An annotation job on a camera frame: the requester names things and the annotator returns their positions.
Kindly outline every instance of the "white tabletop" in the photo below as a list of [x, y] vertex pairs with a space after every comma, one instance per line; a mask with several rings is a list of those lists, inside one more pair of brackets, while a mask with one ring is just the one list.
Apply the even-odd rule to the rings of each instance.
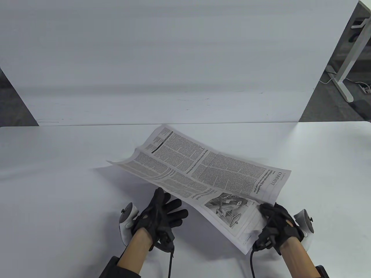
[[[158, 125], [0, 129], [2, 277], [97, 278], [123, 245], [120, 210], [143, 209], [154, 185], [109, 166]], [[292, 170], [278, 202], [314, 219], [309, 250], [330, 277], [370, 277], [371, 124], [174, 125], [220, 151]], [[172, 276], [251, 277], [244, 256], [196, 210], [174, 229]], [[167, 275], [169, 255], [150, 252], [142, 277]], [[289, 277], [273, 251], [254, 256], [256, 277]]]

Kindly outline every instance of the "finger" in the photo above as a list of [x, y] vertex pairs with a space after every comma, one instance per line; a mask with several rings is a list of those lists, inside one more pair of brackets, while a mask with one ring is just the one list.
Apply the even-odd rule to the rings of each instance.
[[168, 214], [167, 219], [169, 220], [169, 222], [171, 222], [177, 219], [184, 219], [187, 216], [188, 216], [188, 210], [182, 209], [180, 211], [176, 211], [176, 212]]
[[165, 197], [164, 197], [164, 201], [163, 201], [163, 205], [165, 205], [171, 198], [171, 194], [170, 193], [165, 193]]
[[175, 221], [171, 221], [169, 223], [169, 226], [170, 226], [170, 228], [174, 228], [174, 227], [179, 227], [182, 224], [183, 224], [183, 220], [182, 219], [178, 219], [178, 220], [175, 220]]
[[165, 211], [165, 213], [168, 213], [170, 211], [173, 211], [179, 208], [181, 205], [182, 205], [182, 201], [180, 199], [175, 199], [163, 205], [162, 209]]
[[275, 209], [279, 209], [279, 210], [282, 210], [282, 211], [287, 211], [283, 206], [275, 203], [275, 206], [274, 206]]
[[165, 198], [164, 190], [161, 187], [159, 187], [155, 190], [151, 203], [159, 203], [161, 205], [164, 201], [164, 198]]
[[273, 206], [268, 203], [261, 204], [259, 206], [259, 211], [262, 215], [270, 217], [273, 214]]

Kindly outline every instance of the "forearm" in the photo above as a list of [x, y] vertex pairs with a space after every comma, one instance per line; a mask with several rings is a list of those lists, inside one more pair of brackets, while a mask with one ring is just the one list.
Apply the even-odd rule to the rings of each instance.
[[144, 228], [139, 229], [134, 234], [117, 266], [139, 274], [151, 246], [150, 234]]
[[309, 258], [308, 253], [297, 238], [289, 238], [280, 247], [280, 252], [292, 278], [321, 277], [311, 258]]

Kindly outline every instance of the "newspaper page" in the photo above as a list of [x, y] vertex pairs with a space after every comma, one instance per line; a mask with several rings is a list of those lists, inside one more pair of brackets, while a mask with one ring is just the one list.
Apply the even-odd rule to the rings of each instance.
[[244, 254], [265, 226], [258, 205], [273, 204], [291, 172], [218, 152], [167, 125], [129, 159], [110, 163], [193, 206]]

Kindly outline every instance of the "hand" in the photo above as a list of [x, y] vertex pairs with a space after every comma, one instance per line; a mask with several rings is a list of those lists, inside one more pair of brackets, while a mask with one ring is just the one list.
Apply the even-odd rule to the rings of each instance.
[[140, 228], [145, 228], [152, 237], [153, 245], [165, 252], [174, 249], [174, 235], [172, 228], [182, 225], [184, 218], [188, 216], [188, 211], [182, 209], [177, 212], [171, 211], [179, 208], [182, 201], [179, 199], [168, 202], [171, 198], [169, 193], [165, 193], [162, 188], [157, 188], [148, 207], [138, 216], [131, 228], [134, 235]]
[[281, 255], [279, 248], [290, 237], [296, 237], [299, 241], [303, 240], [302, 230], [283, 206], [277, 203], [274, 206], [264, 203], [259, 206], [259, 211], [267, 218], [267, 224], [259, 235], [259, 239], [254, 243], [255, 251], [274, 247]]

